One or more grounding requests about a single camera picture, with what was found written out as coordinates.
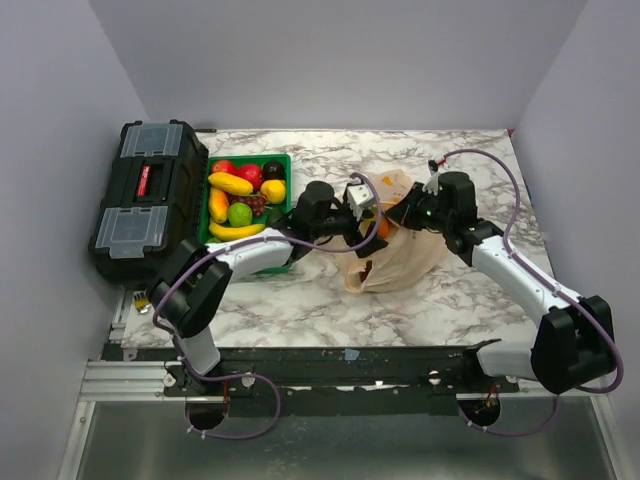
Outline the orange plastic bag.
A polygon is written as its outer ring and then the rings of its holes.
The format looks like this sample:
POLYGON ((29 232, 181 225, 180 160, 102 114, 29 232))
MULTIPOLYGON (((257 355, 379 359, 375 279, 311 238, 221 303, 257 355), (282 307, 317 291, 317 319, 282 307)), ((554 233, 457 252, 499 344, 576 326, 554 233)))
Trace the orange plastic bag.
POLYGON ((366 258, 356 253, 334 255, 350 293, 384 293, 414 285, 446 256, 445 240, 427 230, 414 231, 389 220, 386 212, 409 193, 413 180, 401 169, 371 179, 382 203, 380 233, 387 246, 366 258))

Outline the orange green fake mango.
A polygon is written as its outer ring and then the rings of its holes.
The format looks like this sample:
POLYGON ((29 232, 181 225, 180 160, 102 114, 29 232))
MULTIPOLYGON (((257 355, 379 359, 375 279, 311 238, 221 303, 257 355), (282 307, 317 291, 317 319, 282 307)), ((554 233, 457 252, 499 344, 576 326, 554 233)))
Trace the orange green fake mango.
POLYGON ((216 187, 210 188, 208 211, 211 222, 224 224, 228 220, 229 199, 227 194, 216 187))

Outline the red fake apple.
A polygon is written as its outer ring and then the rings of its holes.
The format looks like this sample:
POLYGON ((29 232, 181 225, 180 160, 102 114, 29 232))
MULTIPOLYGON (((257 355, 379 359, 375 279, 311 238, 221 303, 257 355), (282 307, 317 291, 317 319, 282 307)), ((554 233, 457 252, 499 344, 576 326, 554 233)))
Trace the red fake apple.
POLYGON ((211 166, 211 174, 226 173, 229 175, 238 175, 238 169, 236 165, 227 159, 217 160, 211 166))

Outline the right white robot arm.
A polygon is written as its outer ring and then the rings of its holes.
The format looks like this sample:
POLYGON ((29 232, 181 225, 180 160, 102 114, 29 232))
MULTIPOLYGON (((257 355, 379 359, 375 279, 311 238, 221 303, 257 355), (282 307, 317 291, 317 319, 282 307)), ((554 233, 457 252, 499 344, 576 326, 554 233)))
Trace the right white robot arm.
POLYGON ((404 228, 441 234, 450 252, 500 286, 537 327, 529 342, 489 340, 476 346, 476 358, 459 370, 467 389, 480 392, 496 377, 510 376, 561 394, 615 369, 609 305, 517 262, 515 250, 504 245, 502 230, 479 217, 475 185, 467 174, 447 172, 433 183, 414 183, 386 215, 404 228))

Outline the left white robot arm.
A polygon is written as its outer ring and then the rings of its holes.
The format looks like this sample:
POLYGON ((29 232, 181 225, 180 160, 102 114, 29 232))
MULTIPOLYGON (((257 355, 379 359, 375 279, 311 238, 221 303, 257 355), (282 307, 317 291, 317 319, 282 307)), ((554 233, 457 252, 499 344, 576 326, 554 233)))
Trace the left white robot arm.
POLYGON ((197 393, 209 395, 221 385, 221 354, 210 324, 230 284, 291 265, 313 250, 333 253, 327 243, 333 237, 343 239, 342 254, 367 256, 384 247, 378 224, 360 230, 363 220, 382 219, 379 195, 364 175, 353 178, 341 200, 328 183, 313 181, 292 210, 258 233, 211 246, 186 239, 161 266, 146 290, 152 322, 169 333, 197 393))

